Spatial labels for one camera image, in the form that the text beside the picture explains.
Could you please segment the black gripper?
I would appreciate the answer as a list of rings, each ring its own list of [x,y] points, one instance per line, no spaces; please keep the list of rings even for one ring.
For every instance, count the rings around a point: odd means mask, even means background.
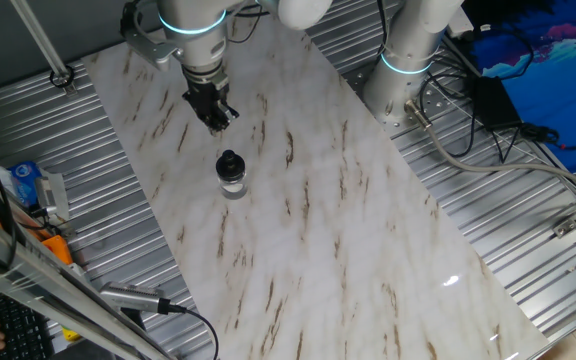
[[[183,98],[191,105],[197,118],[207,127],[211,135],[225,130],[239,113],[227,104],[229,78],[225,73],[217,73],[210,78],[188,78],[188,90]],[[215,108],[216,125],[211,108]]]

